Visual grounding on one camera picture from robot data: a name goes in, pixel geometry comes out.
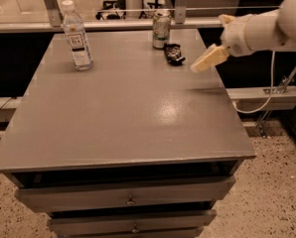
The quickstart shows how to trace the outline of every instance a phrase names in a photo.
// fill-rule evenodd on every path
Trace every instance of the gray cabinet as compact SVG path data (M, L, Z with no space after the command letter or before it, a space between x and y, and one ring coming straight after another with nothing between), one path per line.
M88 34L84 72L55 35L0 141L0 173L59 237L197 237L255 157L217 71L189 69L198 31L172 30L177 67L151 34Z

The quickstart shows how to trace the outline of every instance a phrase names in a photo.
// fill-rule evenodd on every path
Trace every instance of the water bottle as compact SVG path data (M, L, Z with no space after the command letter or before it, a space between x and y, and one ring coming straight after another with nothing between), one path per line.
M75 11L74 2L66 0L62 3L65 11L63 28L71 48L74 65L77 70L87 70L92 67L87 35L80 15Z

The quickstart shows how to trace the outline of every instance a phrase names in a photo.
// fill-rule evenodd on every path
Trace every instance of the drawer handle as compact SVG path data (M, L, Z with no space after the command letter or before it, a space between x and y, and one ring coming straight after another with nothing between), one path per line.
M129 196L129 199L128 199L128 201L126 202L126 205L127 205L127 206L134 206L134 205L136 205L136 201L134 201L134 200L132 199L132 196Z
M138 234L140 230L137 228L137 225L134 225L134 228L131 230L131 233Z

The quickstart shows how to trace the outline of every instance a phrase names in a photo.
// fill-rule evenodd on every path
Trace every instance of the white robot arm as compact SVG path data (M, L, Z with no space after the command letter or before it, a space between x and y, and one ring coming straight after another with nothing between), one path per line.
M203 71L229 56L249 56L257 51L296 52L296 0L284 0L278 10L259 15L220 15L222 45L210 46L191 70Z

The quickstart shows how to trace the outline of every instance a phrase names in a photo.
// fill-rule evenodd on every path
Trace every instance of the dark can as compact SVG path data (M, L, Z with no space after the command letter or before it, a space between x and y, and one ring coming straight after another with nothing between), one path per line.
M163 49L169 43L171 16L169 10L158 9L153 17L152 46L156 49Z

